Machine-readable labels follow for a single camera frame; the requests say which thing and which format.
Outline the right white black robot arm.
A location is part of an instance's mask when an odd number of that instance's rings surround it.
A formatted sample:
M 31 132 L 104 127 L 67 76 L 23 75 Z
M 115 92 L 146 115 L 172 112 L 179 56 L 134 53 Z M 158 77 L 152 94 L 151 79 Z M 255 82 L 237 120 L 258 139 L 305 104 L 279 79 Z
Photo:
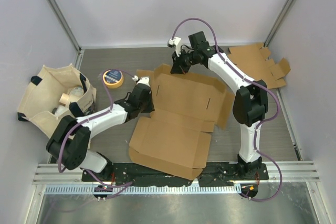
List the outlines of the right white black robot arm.
M 257 152 L 260 143 L 260 122 L 268 112 L 266 84 L 245 75 L 217 46 L 209 44 L 202 31 L 189 37 L 184 45 L 179 37 L 168 40 L 174 48 L 172 74 L 186 74 L 193 65 L 204 65 L 216 73 L 234 92 L 233 115 L 240 125 L 241 144 L 237 155 L 237 174 L 250 179 L 261 168 L 262 157 Z

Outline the large brown cardboard box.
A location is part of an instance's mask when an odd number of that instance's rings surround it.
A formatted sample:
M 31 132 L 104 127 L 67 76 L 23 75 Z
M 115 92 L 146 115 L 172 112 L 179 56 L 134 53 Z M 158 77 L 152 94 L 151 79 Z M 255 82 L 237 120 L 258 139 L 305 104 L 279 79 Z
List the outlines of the large brown cardboard box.
M 139 117 L 129 156 L 135 164 L 193 180 L 206 166 L 214 128 L 226 127 L 234 94 L 216 78 L 170 70 L 166 64 L 137 70 L 150 78 L 154 111 Z

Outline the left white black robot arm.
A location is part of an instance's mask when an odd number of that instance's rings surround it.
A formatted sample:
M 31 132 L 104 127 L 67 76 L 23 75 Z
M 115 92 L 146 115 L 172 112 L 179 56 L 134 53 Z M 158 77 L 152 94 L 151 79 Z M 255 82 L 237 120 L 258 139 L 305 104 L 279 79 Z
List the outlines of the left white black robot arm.
M 81 168 L 93 178 L 105 182 L 113 172 L 113 163 L 104 155 L 88 149 L 93 137 L 103 131 L 127 123 L 140 113 L 154 111 L 150 78 L 141 77 L 132 92 L 104 110 L 89 116 L 61 119 L 46 150 L 58 161 L 60 172 Z

